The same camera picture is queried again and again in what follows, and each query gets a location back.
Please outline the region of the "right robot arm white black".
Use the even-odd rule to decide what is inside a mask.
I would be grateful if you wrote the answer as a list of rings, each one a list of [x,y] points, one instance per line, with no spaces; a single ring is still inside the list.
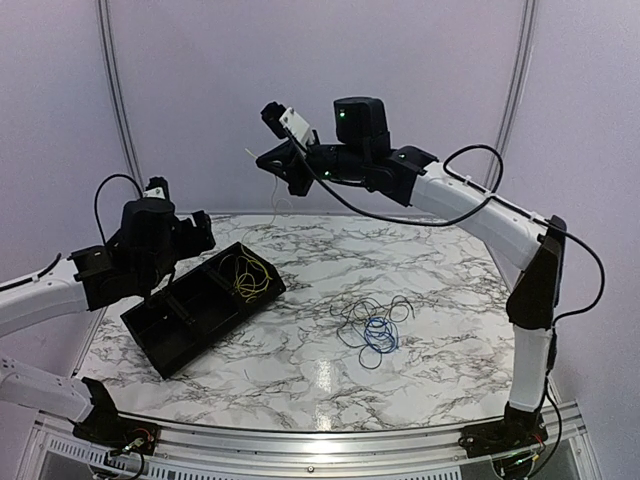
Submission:
[[[257,166],[284,180],[293,196],[307,195],[313,183],[378,192],[435,216],[435,227],[459,226],[517,267],[520,277],[506,303],[515,356],[504,422],[535,426],[551,367],[565,223],[517,207],[417,147],[393,148],[378,98],[338,99],[333,111],[338,141],[323,144],[297,110],[268,103],[261,119],[282,143],[260,155]]]

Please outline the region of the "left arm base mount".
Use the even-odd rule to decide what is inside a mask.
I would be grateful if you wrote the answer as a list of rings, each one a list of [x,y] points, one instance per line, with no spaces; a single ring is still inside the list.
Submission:
[[[152,455],[160,426],[156,423],[122,417],[118,412],[92,411],[83,421],[72,421],[76,438],[110,448],[111,455],[128,453]]]

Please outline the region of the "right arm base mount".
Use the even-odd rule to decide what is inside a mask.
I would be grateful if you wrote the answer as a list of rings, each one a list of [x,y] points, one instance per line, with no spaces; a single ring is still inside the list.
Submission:
[[[549,435],[541,409],[547,390],[544,385],[541,400],[533,411],[516,408],[508,400],[500,419],[463,427],[458,445],[466,451],[468,458],[476,458],[546,442]]]

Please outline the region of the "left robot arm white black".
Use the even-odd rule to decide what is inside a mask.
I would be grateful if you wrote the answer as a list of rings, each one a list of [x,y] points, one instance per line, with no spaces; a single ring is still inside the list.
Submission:
[[[130,201],[120,228],[105,244],[58,256],[44,270],[2,285],[1,334],[100,310],[128,297],[147,297],[179,261],[214,246],[211,219],[204,211],[180,219],[169,200]],[[76,424],[117,413],[101,382],[55,375],[7,355],[1,357],[1,399]]]

